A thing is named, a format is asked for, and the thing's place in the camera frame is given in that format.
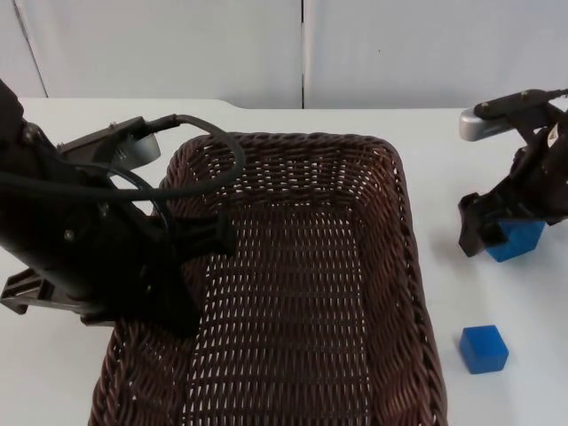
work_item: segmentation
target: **wicker basket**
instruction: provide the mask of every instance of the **wicker basket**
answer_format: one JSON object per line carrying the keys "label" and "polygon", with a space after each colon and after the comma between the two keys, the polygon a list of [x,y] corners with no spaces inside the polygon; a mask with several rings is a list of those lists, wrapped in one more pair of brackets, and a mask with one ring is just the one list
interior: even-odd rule
{"label": "wicker basket", "polygon": [[[376,138],[235,134],[234,186],[173,201],[227,211],[234,257],[185,266],[204,314],[195,339],[120,322],[92,425],[446,424],[402,166]],[[232,163],[209,137],[182,146],[165,186]]]}

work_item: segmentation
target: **cable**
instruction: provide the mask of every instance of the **cable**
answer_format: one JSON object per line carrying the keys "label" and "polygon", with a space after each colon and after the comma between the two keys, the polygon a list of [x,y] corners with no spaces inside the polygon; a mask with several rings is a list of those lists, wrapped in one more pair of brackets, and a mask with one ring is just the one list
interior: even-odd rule
{"label": "cable", "polygon": [[[102,170],[108,173],[113,173],[116,176],[130,182],[139,189],[152,189],[152,186],[136,173],[133,173],[130,170],[125,170],[121,167],[113,166],[111,164],[98,163],[98,162],[88,162],[88,163],[78,163],[78,164],[72,162],[65,162],[65,161],[59,161],[59,162],[65,163],[66,165],[77,167],[78,169],[95,169],[95,170]],[[162,219],[166,235],[169,236],[173,235],[174,218],[171,215],[168,206],[165,205],[165,203],[163,203],[162,201],[150,200],[150,202],[152,203],[154,209]]]}
{"label": "cable", "polygon": [[245,154],[239,143],[228,133],[209,122],[205,122],[191,115],[170,115],[148,123],[150,130],[166,130],[179,124],[191,124],[205,130],[220,142],[223,142],[234,156],[233,166],[210,180],[198,181],[190,186],[167,189],[106,189],[89,186],[66,185],[54,182],[45,182],[12,173],[0,171],[0,186],[12,190],[25,191],[36,195],[50,196],[78,201],[165,201],[186,197],[194,197],[211,193],[218,188],[231,184],[242,176],[245,166]]}

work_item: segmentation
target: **white wall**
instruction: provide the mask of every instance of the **white wall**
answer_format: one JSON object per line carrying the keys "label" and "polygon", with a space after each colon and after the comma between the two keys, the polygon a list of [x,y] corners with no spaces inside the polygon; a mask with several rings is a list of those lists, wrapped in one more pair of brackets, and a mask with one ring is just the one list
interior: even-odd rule
{"label": "white wall", "polygon": [[45,96],[12,0],[0,0],[0,79],[19,96]]}
{"label": "white wall", "polygon": [[305,105],[468,107],[568,87],[568,3],[304,0]]}
{"label": "white wall", "polygon": [[299,0],[17,0],[50,97],[301,106]]}
{"label": "white wall", "polygon": [[[14,0],[51,97],[239,107],[468,107],[568,86],[557,0]],[[41,96],[12,0],[0,78]]]}

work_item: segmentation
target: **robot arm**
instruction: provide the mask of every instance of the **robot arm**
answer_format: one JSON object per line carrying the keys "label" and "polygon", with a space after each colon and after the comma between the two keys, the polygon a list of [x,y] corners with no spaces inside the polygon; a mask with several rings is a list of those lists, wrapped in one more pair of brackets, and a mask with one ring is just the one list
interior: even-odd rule
{"label": "robot arm", "polygon": [[[160,155],[154,133],[191,123],[226,143],[235,164],[209,182],[153,189],[130,170]],[[184,115],[134,118],[56,147],[23,119],[16,96],[0,81],[0,246],[30,269],[8,279],[0,302],[66,309],[85,324],[119,317],[151,320],[194,335],[201,316],[180,266],[209,253],[231,255],[236,232],[225,216],[171,217],[165,201],[203,194],[241,175],[244,154],[217,127]],[[118,190],[111,175],[138,190]],[[132,201],[150,200],[160,217]]]}
{"label": "robot arm", "polygon": [[509,175],[492,191],[461,199],[460,246],[467,256],[507,242],[503,222],[553,225],[568,217],[568,113],[549,103],[567,94],[523,91],[461,114],[460,134],[466,140],[515,129],[526,143],[517,151]]}

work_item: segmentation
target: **blue block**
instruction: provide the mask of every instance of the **blue block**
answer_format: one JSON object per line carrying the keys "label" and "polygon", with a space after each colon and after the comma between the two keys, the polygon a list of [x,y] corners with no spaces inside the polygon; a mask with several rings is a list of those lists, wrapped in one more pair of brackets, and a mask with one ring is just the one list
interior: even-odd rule
{"label": "blue block", "polygon": [[460,352],[473,375],[501,371],[509,356],[509,350],[496,326],[464,328]]}
{"label": "blue block", "polygon": [[497,262],[523,255],[536,248],[545,222],[501,222],[502,231],[507,235],[505,244],[487,248],[487,253]]}

